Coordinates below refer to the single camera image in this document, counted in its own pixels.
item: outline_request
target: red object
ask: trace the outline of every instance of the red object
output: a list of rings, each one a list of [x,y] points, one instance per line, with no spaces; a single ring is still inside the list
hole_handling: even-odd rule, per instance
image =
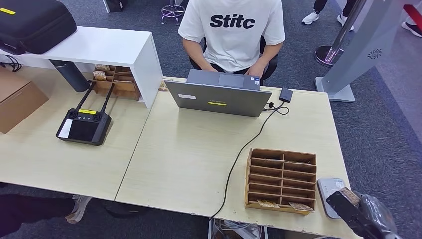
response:
[[[418,10],[416,10],[416,8],[410,4],[404,5],[403,9],[405,10],[405,12],[407,12],[409,17],[416,23],[416,26],[418,26],[418,28],[422,31],[422,16],[418,12]]]

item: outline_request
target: white label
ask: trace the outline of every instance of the white label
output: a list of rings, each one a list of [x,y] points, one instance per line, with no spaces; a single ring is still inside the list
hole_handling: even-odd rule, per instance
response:
[[[344,183],[343,182],[338,182],[338,181],[336,181],[336,186],[337,186],[337,188],[339,188],[339,189],[342,189],[342,188],[344,188]]]
[[[59,134],[59,138],[68,138],[69,137],[69,132],[70,132],[70,126],[72,126],[72,121],[71,119],[67,119],[65,124],[62,127],[62,130],[60,131]]]
[[[196,100],[197,98],[195,96],[191,96],[191,95],[182,95],[179,94],[180,98],[186,98],[186,99],[192,99],[192,100]]]

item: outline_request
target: black adapter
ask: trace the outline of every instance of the black adapter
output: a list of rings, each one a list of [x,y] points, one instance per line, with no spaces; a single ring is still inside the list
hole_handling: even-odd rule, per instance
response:
[[[281,92],[280,92],[280,96],[278,97],[278,99],[281,100],[281,101],[289,103],[290,100],[292,99],[292,94],[293,94],[293,91],[291,91],[287,88],[282,88]]]

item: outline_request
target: person's arm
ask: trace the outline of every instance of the person's arm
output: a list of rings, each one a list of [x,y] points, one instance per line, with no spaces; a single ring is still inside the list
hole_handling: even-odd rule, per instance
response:
[[[283,24],[283,6],[281,1],[275,1],[275,5],[272,8],[267,26],[263,32],[263,36],[267,45],[264,48],[264,53],[253,64],[246,72],[247,75],[259,76],[260,78],[264,74],[264,69],[268,65],[271,59],[280,51],[281,46],[285,40],[284,35],[284,24]]]
[[[200,9],[201,0],[190,0],[186,7],[179,30],[177,31],[182,37],[183,47],[187,54],[192,58],[198,66],[207,71],[216,71],[214,67],[208,63],[203,54],[199,43],[204,38],[204,29],[201,23]]]
[[[191,57],[192,60],[195,61],[195,63],[197,63],[202,70],[217,71],[210,63],[205,60],[204,55],[202,54],[201,45],[199,43],[195,41],[189,41],[184,38],[182,38],[182,43],[189,57]]]
[[[279,43],[277,45],[266,45],[262,56],[259,57],[258,61],[253,64],[245,74],[259,76],[259,78],[261,78],[264,74],[265,67],[268,65],[270,60],[277,55],[281,49],[281,46],[283,46],[283,43]]]

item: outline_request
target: floor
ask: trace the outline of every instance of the floor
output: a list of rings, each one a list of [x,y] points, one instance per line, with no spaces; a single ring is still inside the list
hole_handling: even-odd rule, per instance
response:
[[[191,66],[177,35],[177,26],[171,20],[160,24],[159,12],[167,0],[130,0],[125,12],[111,14],[105,12],[101,0],[61,1],[80,26],[152,31],[163,74],[187,76]],[[314,77],[327,73],[328,69],[313,59],[313,51],[336,38],[341,29],[336,16],[341,8],[335,1],[329,1],[324,17],[310,26],[301,25],[312,4],[313,0],[283,0],[286,42],[279,54],[277,70],[265,85],[315,90]],[[353,33],[349,34],[344,48],[347,49],[352,36]],[[352,188],[377,197],[390,208],[403,238],[422,238],[422,146],[418,140],[422,132],[422,120],[418,120],[422,112],[419,104],[422,74],[417,67],[422,45],[417,41],[421,40],[399,28],[392,57],[351,84],[356,102],[331,103]],[[0,189],[0,193],[68,196],[16,185]],[[205,239],[207,236],[205,217],[151,209],[142,217],[117,220],[104,211],[102,204],[119,208],[113,202],[94,200],[76,225],[69,225],[64,219],[40,221],[23,225],[5,238]],[[269,238],[282,238],[282,233],[270,230]]]

